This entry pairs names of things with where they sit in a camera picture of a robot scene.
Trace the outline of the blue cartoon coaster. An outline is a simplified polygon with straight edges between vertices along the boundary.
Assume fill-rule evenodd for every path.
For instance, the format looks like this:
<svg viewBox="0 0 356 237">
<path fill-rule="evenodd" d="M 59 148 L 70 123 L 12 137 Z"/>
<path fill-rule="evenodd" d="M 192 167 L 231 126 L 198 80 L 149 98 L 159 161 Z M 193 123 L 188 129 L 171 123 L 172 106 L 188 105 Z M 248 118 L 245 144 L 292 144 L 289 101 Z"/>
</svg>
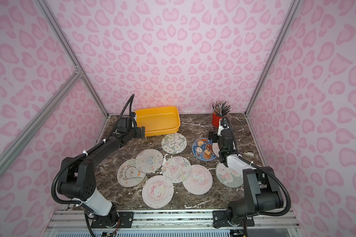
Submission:
<svg viewBox="0 0 356 237">
<path fill-rule="evenodd" d="M 194 156 L 204 162 L 210 162 L 217 158 L 213 151 L 213 142 L 208 138 L 199 138 L 193 143 Z"/>
</svg>

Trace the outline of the pink unicorn cloud coaster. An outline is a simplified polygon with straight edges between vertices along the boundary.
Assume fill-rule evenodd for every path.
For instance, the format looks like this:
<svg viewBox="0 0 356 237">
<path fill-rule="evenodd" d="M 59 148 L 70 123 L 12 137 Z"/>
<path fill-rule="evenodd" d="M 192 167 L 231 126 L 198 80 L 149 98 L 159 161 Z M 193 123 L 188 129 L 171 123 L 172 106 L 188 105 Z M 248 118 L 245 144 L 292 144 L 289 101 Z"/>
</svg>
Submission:
<svg viewBox="0 0 356 237">
<path fill-rule="evenodd" d="M 184 187 L 188 192 L 194 195 L 203 195 L 207 193 L 213 184 L 213 178 L 210 171 L 201 165 L 192 165 L 190 176 L 183 181 Z"/>
</svg>

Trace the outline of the green floral coaster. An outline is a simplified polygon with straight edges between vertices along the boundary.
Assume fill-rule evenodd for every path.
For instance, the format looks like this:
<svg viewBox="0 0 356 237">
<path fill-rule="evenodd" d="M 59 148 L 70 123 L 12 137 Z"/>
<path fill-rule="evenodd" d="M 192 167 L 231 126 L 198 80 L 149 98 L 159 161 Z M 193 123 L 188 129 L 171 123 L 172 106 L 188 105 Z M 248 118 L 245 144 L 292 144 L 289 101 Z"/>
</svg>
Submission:
<svg viewBox="0 0 356 237">
<path fill-rule="evenodd" d="M 180 133 L 167 134 L 162 139 L 161 146 L 168 154 L 179 154 L 187 147 L 187 139 Z"/>
</svg>

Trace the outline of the pink floral doodle coaster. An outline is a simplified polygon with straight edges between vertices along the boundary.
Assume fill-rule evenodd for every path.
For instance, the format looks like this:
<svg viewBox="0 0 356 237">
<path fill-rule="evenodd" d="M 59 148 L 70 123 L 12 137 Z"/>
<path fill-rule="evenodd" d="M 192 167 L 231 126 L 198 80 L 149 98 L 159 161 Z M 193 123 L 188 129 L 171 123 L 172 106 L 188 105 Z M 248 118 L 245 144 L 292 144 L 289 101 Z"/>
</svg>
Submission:
<svg viewBox="0 0 356 237">
<path fill-rule="evenodd" d="M 162 174 L 173 184 L 181 183 L 191 174 L 191 163 L 184 157 L 172 157 L 162 166 Z"/>
</svg>

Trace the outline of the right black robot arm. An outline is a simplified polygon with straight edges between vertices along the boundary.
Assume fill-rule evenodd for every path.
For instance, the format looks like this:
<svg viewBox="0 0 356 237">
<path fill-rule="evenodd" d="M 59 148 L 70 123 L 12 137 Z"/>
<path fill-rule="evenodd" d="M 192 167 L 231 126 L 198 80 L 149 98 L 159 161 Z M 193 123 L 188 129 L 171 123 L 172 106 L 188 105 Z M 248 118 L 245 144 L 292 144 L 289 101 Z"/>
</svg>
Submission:
<svg viewBox="0 0 356 237">
<path fill-rule="evenodd" d="M 229 202 L 225 210 L 228 224 L 242 224 L 245 229 L 254 216 L 280 217 L 289 212 L 288 190 L 271 167 L 256 165 L 241 155 L 228 117 L 220 119 L 218 132 L 210 132 L 209 138 L 218 144 L 220 163 L 243 178 L 244 196 Z"/>
</svg>

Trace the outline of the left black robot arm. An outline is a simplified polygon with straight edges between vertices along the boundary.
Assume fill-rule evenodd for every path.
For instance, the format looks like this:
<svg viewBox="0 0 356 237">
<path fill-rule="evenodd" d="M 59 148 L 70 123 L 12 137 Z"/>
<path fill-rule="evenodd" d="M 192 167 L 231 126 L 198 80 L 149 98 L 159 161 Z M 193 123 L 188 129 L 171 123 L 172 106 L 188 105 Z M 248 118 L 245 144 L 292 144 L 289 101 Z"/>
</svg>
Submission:
<svg viewBox="0 0 356 237">
<path fill-rule="evenodd" d="M 75 204 L 85 211 L 85 218 L 105 227 L 118 227 L 116 205 L 97 189 L 95 172 L 110 154 L 123 148 L 134 138 L 144 138 L 145 128 L 139 127 L 132 111 L 134 95 L 126 102 L 110 134 L 74 158 L 66 157 L 51 185 L 51 196 L 59 204 Z"/>
</svg>

